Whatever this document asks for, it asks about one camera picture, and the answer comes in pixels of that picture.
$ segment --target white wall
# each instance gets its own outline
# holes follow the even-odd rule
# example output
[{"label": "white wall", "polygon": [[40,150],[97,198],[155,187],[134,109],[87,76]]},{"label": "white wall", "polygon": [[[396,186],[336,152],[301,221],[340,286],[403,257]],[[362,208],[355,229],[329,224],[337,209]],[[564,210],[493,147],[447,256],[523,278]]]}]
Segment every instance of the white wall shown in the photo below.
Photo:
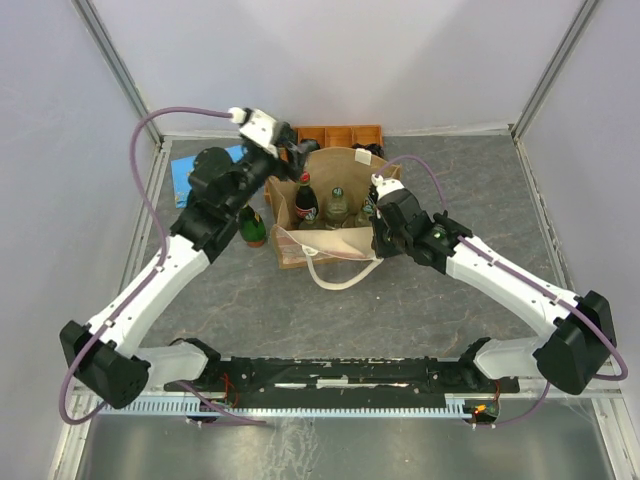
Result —
[{"label": "white wall", "polygon": [[68,0],[7,3],[0,59],[0,478],[42,479],[61,427],[58,333],[123,273],[137,119]]},{"label": "white wall", "polygon": [[609,298],[640,431],[640,2],[602,2],[524,137],[580,292]]},{"label": "white wall", "polygon": [[150,109],[255,106],[388,132],[515,122],[581,3],[94,0]]}]

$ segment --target white plastic part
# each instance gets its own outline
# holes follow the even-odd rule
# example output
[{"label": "white plastic part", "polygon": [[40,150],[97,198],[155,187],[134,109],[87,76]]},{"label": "white plastic part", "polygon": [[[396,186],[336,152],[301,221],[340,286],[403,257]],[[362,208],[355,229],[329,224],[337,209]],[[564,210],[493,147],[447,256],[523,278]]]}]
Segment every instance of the white plastic part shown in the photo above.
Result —
[{"label": "white plastic part", "polygon": [[209,361],[202,350],[187,342],[170,347],[140,348],[136,356],[151,364],[147,387],[176,380],[195,380]]},{"label": "white plastic part", "polygon": [[305,258],[307,259],[307,267],[309,267],[309,273],[311,274],[311,278],[313,278],[313,281],[316,282],[319,287],[324,288],[325,290],[333,291],[346,290],[347,288],[353,287],[355,284],[359,283],[367,275],[369,275],[378,265],[382,263],[383,260],[382,258],[374,258],[364,270],[362,270],[350,280],[342,283],[331,283],[322,280],[318,276],[313,265],[313,257],[318,254],[318,251],[306,246],[302,247],[302,251],[304,252]]},{"label": "white plastic part", "polygon": [[378,200],[391,192],[402,190],[404,188],[404,185],[400,180],[396,180],[395,178],[383,178],[381,175],[376,175],[375,173],[371,175],[371,183],[376,187]]},{"label": "white plastic part", "polygon": [[[504,265],[526,276],[538,285],[551,291],[556,298],[562,298],[572,306],[577,305],[575,293],[556,287],[514,263],[500,256],[478,237],[467,239],[473,245],[483,250]],[[543,341],[547,341],[556,330],[553,321],[556,318],[566,318],[569,311],[550,301],[540,292],[526,283],[514,278],[504,270],[491,265],[466,245],[459,243],[455,248],[455,255],[447,258],[447,275],[461,280],[495,301],[504,305],[527,323]]]},{"label": "white plastic part", "polygon": [[278,149],[273,145],[277,121],[262,110],[252,110],[246,123],[240,127],[240,134],[262,147],[274,157],[278,157]]},{"label": "white plastic part", "polygon": [[229,113],[231,114],[231,122],[235,124],[241,124],[247,116],[244,108],[240,107],[231,107]]},{"label": "white plastic part", "polygon": [[[136,353],[149,328],[167,308],[167,305],[193,278],[209,266],[209,259],[205,253],[202,250],[195,251],[193,243],[184,237],[168,237],[167,241],[169,242],[169,252],[164,267],[120,313],[115,319],[115,324],[100,338],[103,343],[113,341],[116,344],[115,351],[127,358]],[[142,269],[140,274],[107,308],[89,320],[91,333],[95,333],[113,309],[140,285],[151,270],[157,268],[158,255]]]},{"label": "white plastic part", "polygon": [[356,162],[371,165],[371,152],[364,148],[356,148]]},{"label": "white plastic part", "polygon": [[541,377],[533,352],[544,345],[540,337],[494,340],[485,343],[473,363],[487,377]]}]

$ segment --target bag handle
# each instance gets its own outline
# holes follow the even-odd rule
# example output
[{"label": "bag handle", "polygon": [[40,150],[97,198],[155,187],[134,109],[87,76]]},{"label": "bag handle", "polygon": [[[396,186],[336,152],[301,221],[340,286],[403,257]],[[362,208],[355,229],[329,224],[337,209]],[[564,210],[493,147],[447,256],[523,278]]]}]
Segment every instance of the bag handle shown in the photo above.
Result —
[{"label": "bag handle", "polygon": [[373,258],[371,259],[371,263],[367,265],[367,268],[362,270],[352,279],[342,283],[331,283],[322,280],[316,273],[316,269],[313,266],[312,257],[315,257],[318,254],[318,251],[304,245],[302,246],[302,251],[304,252],[304,256],[307,259],[307,267],[309,267],[311,278],[313,278],[313,281],[316,282],[319,287],[322,287],[325,290],[346,290],[349,287],[353,287],[356,283],[360,282],[367,275],[369,275],[373,271],[373,269],[380,265],[382,263],[382,260],[384,260],[383,258]]}]

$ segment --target bottle label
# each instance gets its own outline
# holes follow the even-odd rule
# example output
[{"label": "bottle label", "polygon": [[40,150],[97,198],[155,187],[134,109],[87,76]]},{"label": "bottle label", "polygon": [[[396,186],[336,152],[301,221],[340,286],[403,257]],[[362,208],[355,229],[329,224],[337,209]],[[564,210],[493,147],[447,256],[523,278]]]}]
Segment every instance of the bottle label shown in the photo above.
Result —
[{"label": "bottle label", "polygon": [[318,209],[316,207],[305,209],[305,208],[300,208],[296,205],[296,215],[298,216],[298,218],[301,218],[304,220],[304,217],[306,217],[309,214],[315,217],[318,214]]}]

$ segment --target green bottle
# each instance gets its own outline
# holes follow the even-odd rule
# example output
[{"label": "green bottle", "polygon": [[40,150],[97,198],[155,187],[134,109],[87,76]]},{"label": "green bottle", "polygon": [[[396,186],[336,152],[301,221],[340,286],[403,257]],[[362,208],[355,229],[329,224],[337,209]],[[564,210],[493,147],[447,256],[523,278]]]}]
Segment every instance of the green bottle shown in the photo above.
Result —
[{"label": "green bottle", "polygon": [[246,204],[238,213],[238,230],[240,236],[252,248],[261,247],[267,240],[267,229],[262,217],[253,208]]}]

